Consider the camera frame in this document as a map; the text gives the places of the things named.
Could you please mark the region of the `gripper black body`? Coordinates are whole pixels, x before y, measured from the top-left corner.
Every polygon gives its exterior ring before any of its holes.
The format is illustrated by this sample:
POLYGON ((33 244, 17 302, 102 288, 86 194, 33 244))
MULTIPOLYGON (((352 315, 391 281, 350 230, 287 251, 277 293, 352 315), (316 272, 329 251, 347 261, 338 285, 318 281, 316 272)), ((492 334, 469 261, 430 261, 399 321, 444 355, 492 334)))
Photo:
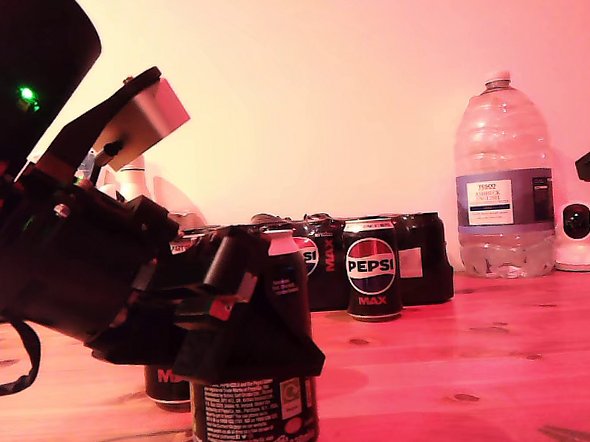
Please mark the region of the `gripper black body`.
POLYGON ((0 319, 33 321, 117 364, 170 364, 186 315, 247 301, 269 246, 227 227, 184 254, 178 225, 146 197, 118 202, 31 172, 0 178, 0 319))

